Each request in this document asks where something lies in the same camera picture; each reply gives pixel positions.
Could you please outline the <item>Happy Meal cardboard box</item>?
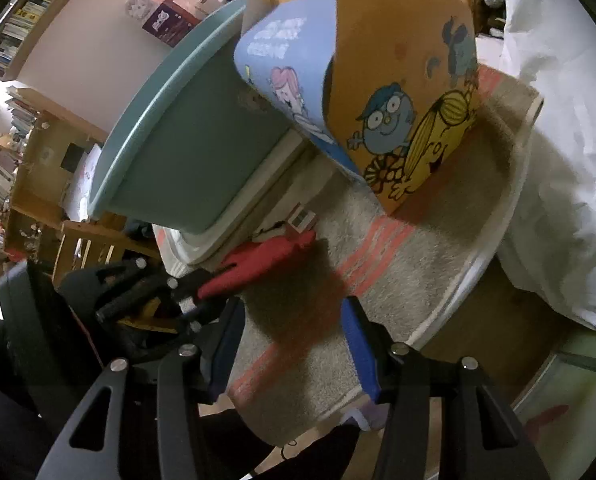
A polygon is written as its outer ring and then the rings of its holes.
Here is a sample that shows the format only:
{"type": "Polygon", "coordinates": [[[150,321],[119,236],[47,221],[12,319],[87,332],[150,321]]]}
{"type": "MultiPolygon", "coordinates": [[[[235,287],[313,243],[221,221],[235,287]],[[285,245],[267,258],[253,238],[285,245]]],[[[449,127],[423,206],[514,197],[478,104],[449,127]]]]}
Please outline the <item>Happy Meal cardboard box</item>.
{"type": "Polygon", "coordinates": [[[241,35],[243,81],[396,211],[460,145],[480,104],[461,0],[269,0],[241,35]]]}

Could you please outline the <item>purple cardboard box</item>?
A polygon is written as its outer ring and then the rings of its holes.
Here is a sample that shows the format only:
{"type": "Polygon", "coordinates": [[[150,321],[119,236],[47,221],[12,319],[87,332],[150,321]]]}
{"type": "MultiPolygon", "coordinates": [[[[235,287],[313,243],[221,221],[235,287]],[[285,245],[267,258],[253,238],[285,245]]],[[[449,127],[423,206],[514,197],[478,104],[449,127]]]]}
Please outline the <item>purple cardboard box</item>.
{"type": "Polygon", "coordinates": [[[167,46],[176,47],[200,22],[186,0],[163,0],[142,29],[167,46]]]}

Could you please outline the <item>heart pattern play tent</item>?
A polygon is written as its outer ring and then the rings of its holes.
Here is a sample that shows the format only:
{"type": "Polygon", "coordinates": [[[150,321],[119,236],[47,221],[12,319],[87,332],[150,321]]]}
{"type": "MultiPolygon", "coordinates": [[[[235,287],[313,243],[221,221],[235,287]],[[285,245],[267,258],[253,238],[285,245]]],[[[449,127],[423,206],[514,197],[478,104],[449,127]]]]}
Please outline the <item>heart pattern play tent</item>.
{"type": "Polygon", "coordinates": [[[596,332],[571,333],[514,411],[552,479],[596,479],[596,332]]]}

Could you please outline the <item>orange barcode price tag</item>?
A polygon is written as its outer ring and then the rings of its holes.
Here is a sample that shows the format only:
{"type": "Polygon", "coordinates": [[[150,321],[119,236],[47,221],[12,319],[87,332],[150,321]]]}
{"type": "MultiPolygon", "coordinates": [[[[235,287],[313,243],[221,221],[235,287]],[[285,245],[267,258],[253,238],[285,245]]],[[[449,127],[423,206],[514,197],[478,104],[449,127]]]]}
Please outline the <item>orange barcode price tag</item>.
{"type": "Polygon", "coordinates": [[[286,222],[292,232],[302,234],[305,231],[313,229],[313,226],[317,222],[317,215],[302,204],[297,203],[290,211],[286,222]]]}

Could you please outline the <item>red fabric pouch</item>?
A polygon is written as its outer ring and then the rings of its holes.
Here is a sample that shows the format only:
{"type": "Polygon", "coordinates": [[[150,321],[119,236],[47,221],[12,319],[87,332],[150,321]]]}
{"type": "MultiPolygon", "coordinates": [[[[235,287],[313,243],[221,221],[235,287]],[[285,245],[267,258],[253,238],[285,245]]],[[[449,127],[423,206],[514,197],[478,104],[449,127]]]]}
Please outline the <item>red fabric pouch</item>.
{"type": "Polygon", "coordinates": [[[264,242],[244,242],[221,262],[212,278],[201,285],[199,300],[237,294],[249,286],[296,271],[311,258],[316,233],[278,235],[264,242]]]}

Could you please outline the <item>light blue plastic basin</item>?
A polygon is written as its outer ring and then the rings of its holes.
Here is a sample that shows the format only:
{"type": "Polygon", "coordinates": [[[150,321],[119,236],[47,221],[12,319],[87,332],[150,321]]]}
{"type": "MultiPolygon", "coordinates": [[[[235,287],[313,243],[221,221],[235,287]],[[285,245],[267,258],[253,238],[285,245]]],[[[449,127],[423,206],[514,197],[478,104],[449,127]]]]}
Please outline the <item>light blue plastic basin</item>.
{"type": "Polygon", "coordinates": [[[248,0],[233,0],[179,41],[104,142],[87,201],[106,212],[201,234],[289,129],[235,66],[248,0]]]}

